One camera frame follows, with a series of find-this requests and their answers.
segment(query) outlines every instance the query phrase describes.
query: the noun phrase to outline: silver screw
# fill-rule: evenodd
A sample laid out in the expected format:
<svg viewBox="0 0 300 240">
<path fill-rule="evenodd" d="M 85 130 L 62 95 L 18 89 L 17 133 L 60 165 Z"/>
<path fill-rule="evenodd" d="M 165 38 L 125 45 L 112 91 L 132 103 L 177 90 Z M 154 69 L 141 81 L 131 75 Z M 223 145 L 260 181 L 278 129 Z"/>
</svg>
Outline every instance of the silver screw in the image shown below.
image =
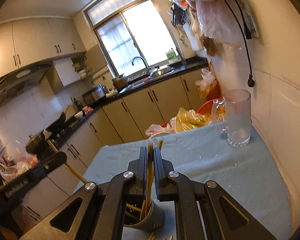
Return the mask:
<svg viewBox="0 0 300 240">
<path fill-rule="evenodd" d="M 93 182 L 88 182 L 86 185 L 84 185 L 84 187 L 87 190 L 90 190 L 90 189 L 94 189 L 96 187 L 96 184 L 94 184 Z"/>
<path fill-rule="evenodd" d="M 217 186 L 217 183 L 216 183 L 215 181 L 213 181 L 213 180 L 209 180 L 209 181 L 207 182 L 207 186 L 208 186 L 209 188 L 215 188 L 215 187 Z"/>
<path fill-rule="evenodd" d="M 131 177 L 133 176 L 133 172 L 132 172 L 132 171 L 126 171 L 126 172 L 123 174 L 123 176 L 124 176 L 125 178 L 131 178 Z"/>
<path fill-rule="evenodd" d="M 179 172 L 177 171 L 170 171 L 169 172 L 169 176 L 172 177 L 172 178 L 176 178 L 179 176 Z"/>
</svg>

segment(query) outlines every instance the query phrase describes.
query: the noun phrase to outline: range hood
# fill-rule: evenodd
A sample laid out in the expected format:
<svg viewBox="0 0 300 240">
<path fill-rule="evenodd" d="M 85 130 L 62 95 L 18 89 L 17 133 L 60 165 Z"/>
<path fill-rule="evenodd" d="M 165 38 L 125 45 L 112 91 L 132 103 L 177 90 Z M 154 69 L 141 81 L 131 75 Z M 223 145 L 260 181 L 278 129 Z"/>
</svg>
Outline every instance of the range hood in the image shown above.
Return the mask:
<svg viewBox="0 0 300 240">
<path fill-rule="evenodd" d="M 31 65 L 0 79 L 0 107 L 40 83 L 52 65 Z"/>
</svg>

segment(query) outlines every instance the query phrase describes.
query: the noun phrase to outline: frosted window pane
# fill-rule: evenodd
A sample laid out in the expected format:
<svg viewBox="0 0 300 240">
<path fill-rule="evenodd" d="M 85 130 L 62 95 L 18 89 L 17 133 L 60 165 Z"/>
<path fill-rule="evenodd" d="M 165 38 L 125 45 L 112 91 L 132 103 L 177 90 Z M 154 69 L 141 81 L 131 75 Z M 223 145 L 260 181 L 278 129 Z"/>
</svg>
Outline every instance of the frosted window pane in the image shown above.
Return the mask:
<svg viewBox="0 0 300 240">
<path fill-rule="evenodd" d="M 93 25 L 135 0 L 101 0 L 87 11 Z"/>
<path fill-rule="evenodd" d="M 136 60 L 132 66 L 132 59 L 140 54 L 121 17 L 112 19 L 97 31 L 119 75 L 128 76 L 145 68 L 142 60 Z"/>
<path fill-rule="evenodd" d="M 166 51 L 176 46 L 160 14 L 149 0 L 122 13 L 149 65 L 167 60 Z"/>
</svg>

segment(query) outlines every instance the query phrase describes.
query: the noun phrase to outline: black cabinet handle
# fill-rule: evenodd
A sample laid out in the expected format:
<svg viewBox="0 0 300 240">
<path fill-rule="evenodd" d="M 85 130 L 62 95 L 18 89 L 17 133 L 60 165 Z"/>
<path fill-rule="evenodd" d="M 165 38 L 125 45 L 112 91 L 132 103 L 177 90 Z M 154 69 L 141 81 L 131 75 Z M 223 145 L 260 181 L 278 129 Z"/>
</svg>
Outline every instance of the black cabinet handle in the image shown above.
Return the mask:
<svg viewBox="0 0 300 240">
<path fill-rule="evenodd" d="M 78 155 L 80 155 L 80 153 L 77 151 L 77 149 L 73 146 L 73 144 L 70 144 L 70 146 L 77 152 Z"/>
<path fill-rule="evenodd" d="M 185 83 L 186 90 L 187 90 L 187 91 L 189 91 L 189 88 L 188 88 L 188 85 L 187 85 L 187 82 L 186 82 L 186 80 L 183 80 L 183 82 Z"/>
<path fill-rule="evenodd" d="M 27 208 L 28 208 L 30 211 L 32 211 L 35 215 L 37 215 L 38 217 L 40 217 L 40 215 L 39 215 L 37 212 L 33 211 L 29 206 L 27 206 Z"/>
<path fill-rule="evenodd" d="M 90 125 L 92 126 L 92 128 L 94 129 L 94 131 L 97 132 L 97 130 L 94 128 L 93 124 L 90 123 Z"/>
<path fill-rule="evenodd" d="M 122 105 L 123 109 L 127 112 L 127 109 L 124 107 L 122 102 L 121 102 L 121 105 Z"/>
<path fill-rule="evenodd" d="M 75 159 L 77 158 L 77 156 L 75 156 L 74 152 L 70 148 L 68 148 L 68 151 L 70 151 L 72 153 L 72 155 L 74 156 Z"/>
<path fill-rule="evenodd" d="M 30 215 L 30 217 L 32 217 L 35 221 L 38 221 L 36 218 L 34 218 L 33 216 Z"/>
<path fill-rule="evenodd" d="M 159 100 L 158 100 L 157 97 L 155 96 L 155 93 L 154 93 L 153 90 L 152 90 L 152 93 L 153 93 L 153 95 L 154 95 L 155 100 L 157 100 L 157 102 L 159 102 Z"/>
<path fill-rule="evenodd" d="M 151 100 L 151 102 L 153 102 L 153 100 L 152 100 L 152 97 L 151 97 L 151 95 L 150 95 L 150 92 L 148 91 L 148 95 L 149 95 L 149 97 L 150 97 L 150 100 Z"/>
</svg>

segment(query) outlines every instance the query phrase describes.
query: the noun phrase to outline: glass mug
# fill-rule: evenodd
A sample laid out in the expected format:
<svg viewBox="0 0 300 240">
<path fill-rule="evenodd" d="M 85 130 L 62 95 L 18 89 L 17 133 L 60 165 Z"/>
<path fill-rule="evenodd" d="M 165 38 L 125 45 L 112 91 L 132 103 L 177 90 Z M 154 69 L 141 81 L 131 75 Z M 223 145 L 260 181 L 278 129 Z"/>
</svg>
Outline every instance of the glass mug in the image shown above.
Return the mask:
<svg viewBox="0 0 300 240">
<path fill-rule="evenodd" d="M 216 111 L 226 108 L 226 122 L 217 122 Z M 224 94 L 223 100 L 214 100 L 211 110 L 212 122 L 220 132 L 226 132 L 229 144 L 242 147 L 250 141 L 251 94 L 243 89 L 235 89 Z"/>
</svg>

